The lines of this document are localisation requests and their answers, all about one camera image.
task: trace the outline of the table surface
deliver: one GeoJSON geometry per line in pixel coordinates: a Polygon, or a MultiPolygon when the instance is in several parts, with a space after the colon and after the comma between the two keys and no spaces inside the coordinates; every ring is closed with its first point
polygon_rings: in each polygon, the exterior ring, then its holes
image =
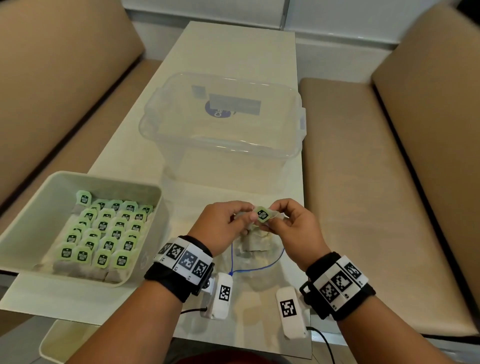
{"type": "MultiPolygon", "coordinates": [[[[291,197],[303,203],[301,155],[286,165],[283,191],[272,195],[174,182],[162,174],[163,158],[152,142],[140,136],[138,123],[155,89],[171,75],[184,71],[297,89],[295,34],[190,22],[89,173],[159,183],[171,214],[170,237],[185,234],[204,206],[215,201],[245,200],[269,206],[278,198],[291,197]]],[[[275,298],[278,288],[290,285],[298,288],[305,280],[305,274],[286,254],[267,270],[249,275],[237,273],[229,317],[217,321],[196,314],[182,315],[174,336],[310,358],[310,338],[294,341],[284,338],[275,298]]],[[[0,302],[0,309],[101,325],[134,288],[123,285],[105,289],[80,280],[71,282],[22,273],[0,302]]],[[[184,308],[200,307],[200,299],[201,296],[192,296],[184,308]]],[[[309,322],[309,313],[305,316],[309,322]]]]}

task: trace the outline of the black cable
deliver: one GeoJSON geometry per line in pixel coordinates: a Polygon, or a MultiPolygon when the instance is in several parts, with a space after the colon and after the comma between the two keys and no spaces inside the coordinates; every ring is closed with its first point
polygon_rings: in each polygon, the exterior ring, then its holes
{"type": "Polygon", "coordinates": [[[311,326],[307,326],[307,330],[315,331],[316,333],[318,333],[324,339],[325,344],[327,344],[328,351],[330,352],[330,357],[332,358],[332,363],[335,364],[335,359],[333,358],[332,349],[330,349],[330,345],[328,344],[328,341],[325,338],[325,336],[319,330],[317,330],[316,328],[313,328],[311,326]]]}
{"type": "Polygon", "coordinates": [[[195,312],[195,311],[205,312],[207,309],[208,309],[208,307],[204,307],[204,308],[192,308],[191,310],[185,310],[185,311],[180,312],[180,315],[181,315],[181,314],[186,314],[187,312],[195,312]]]}

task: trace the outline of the blue label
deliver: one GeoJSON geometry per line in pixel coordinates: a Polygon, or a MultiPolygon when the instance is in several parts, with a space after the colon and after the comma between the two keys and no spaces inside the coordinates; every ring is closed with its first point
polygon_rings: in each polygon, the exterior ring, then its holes
{"type": "Polygon", "coordinates": [[[205,104],[205,111],[216,118],[228,118],[232,113],[228,110],[218,110],[210,108],[210,101],[205,104]]]}

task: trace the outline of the wristband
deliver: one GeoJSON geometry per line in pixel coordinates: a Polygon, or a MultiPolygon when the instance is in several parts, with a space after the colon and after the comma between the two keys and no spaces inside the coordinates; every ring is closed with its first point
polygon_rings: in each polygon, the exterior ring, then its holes
{"type": "Polygon", "coordinates": [[[375,295],[368,278],[346,256],[336,252],[318,259],[306,273],[309,281],[300,292],[321,319],[332,315],[335,321],[343,320],[375,295]]]}
{"type": "Polygon", "coordinates": [[[154,258],[145,279],[155,280],[185,302],[208,283],[214,263],[210,250],[189,235],[170,239],[154,258]]]}

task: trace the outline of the sofa backrest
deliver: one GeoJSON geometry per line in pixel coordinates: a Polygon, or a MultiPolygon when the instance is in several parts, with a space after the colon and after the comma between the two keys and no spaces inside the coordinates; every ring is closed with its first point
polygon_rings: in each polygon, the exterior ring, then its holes
{"type": "Polygon", "coordinates": [[[120,0],[0,1],[0,34],[1,205],[144,47],[120,0]]]}
{"type": "Polygon", "coordinates": [[[480,28],[435,5],[372,79],[480,306],[480,28]]]}

